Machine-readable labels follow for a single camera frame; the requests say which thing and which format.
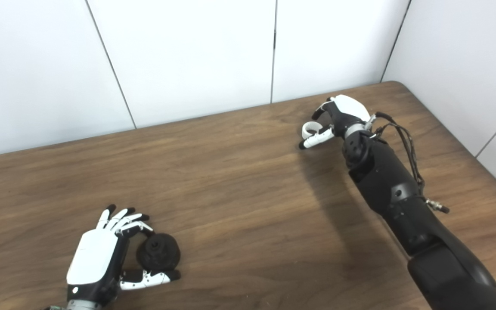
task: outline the metal connector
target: metal connector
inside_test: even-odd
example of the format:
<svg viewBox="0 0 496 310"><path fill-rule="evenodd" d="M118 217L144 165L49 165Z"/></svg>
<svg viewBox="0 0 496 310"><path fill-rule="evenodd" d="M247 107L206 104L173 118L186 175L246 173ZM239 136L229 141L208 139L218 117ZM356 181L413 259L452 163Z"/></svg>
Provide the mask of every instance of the metal connector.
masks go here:
<svg viewBox="0 0 496 310"><path fill-rule="evenodd" d="M451 211L449 208L447 208L446 206L443 206L443 204L440 204L437 201L426 199L426 204L431 208L431 210L434 210L434 211L443 212L445 214L447 214Z"/></svg>
<svg viewBox="0 0 496 310"><path fill-rule="evenodd" d="M372 124L376 121L376 114L372 114L368 122L365 123L365 130L370 131L372 129Z"/></svg>

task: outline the black fingertip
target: black fingertip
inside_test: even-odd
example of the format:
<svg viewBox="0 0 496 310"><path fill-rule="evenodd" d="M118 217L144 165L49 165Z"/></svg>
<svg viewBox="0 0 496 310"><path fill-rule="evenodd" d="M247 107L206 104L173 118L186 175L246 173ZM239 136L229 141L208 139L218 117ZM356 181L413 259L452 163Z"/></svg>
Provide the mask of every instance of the black fingertip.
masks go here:
<svg viewBox="0 0 496 310"><path fill-rule="evenodd" d="M127 208L126 215L130 215L132 213L135 213L135 208Z"/></svg>
<svg viewBox="0 0 496 310"><path fill-rule="evenodd" d="M179 270L164 271L164 274L170 278L170 281L179 280L181 278L181 273Z"/></svg>
<svg viewBox="0 0 496 310"><path fill-rule="evenodd" d="M322 114L322 111L321 111L321 109L319 109L319 110L313 112L311 119L316 121L319 118L319 116L321 116L321 114Z"/></svg>
<svg viewBox="0 0 496 310"><path fill-rule="evenodd" d="M116 205L111 204L108 207L106 207L106 209L110 212L110 214L112 214L116 210Z"/></svg>

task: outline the black object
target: black object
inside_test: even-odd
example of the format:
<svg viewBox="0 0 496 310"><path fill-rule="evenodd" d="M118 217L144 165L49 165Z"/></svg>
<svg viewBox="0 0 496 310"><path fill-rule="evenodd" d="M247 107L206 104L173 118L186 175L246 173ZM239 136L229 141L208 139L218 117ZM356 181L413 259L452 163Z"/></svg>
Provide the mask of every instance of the black object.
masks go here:
<svg viewBox="0 0 496 310"><path fill-rule="evenodd" d="M169 234L156 233L139 246L136 258L139 265L152 273L172 271L181 259L181 251Z"/></svg>

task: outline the robotic hand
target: robotic hand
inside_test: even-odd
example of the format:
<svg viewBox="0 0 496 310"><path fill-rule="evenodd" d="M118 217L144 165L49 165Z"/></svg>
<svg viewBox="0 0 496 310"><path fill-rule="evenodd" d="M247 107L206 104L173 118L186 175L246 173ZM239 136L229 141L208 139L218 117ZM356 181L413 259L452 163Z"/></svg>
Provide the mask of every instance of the robotic hand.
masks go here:
<svg viewBox="0 0 496 310"><path fill-rule="evenodd" d="M110 217L115 205L103 212L95 229L81 236L68 270L68 310L95 310L114 300L120 290L135 290L178 280L175 267L180 251L168 234L156 234L143 221L149 217L126 208ZM124 271L130 237L143 233L147 239L136 252L143 269Z"/></svg>
<svg viewBox="0 0 496 310"><path fill-rule="evenodd" d="M329 98L311 118L317 120L324 112L330 114L332 124L303 125L304 140L299 148L308 149L333 137L344 140L342 154L353 183L411 257L408 271L431 308L496 310L494 278L432 212L448 213L449 209L424 196L425 183L418 172L409 132L388 114L377 112L370 116L363 104L344 95ZM372 132L377 118L389 123ZM412 173L382 139L388 126L397 130Z"/></svg>

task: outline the white robotic hand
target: white robotic hand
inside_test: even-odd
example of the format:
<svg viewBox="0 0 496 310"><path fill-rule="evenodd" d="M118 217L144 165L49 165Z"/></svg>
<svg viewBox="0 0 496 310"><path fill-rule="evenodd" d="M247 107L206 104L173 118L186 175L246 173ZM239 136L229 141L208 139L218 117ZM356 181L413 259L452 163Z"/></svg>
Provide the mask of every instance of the white robotic hand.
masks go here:
<svg viewBox="0 0 496 310"><path fill-rule="evenodd" d="M311 118L317 120L324 112L330 114L332 124L323 127L315 121L305 123L301 128L304 140L299 144L300 149L308 149L333 137L344 138L357 130L370 129L374 121L363 104L345 95L328 98L315 110Z"/></svg>
<svg viewBox="0 0 496 310"><path fill-rule="evenodd" d="M180 259L175 239L155 234L143 220L145 214L134 214L127 208L110 218L116 209L108 206L95 229L81 236L68 270L68 309L100 309L114 300L120 290L134 290L178 280L175 270ZM143 269L123 271L130 237L144 233L147 240L137 251Z"/></svg>

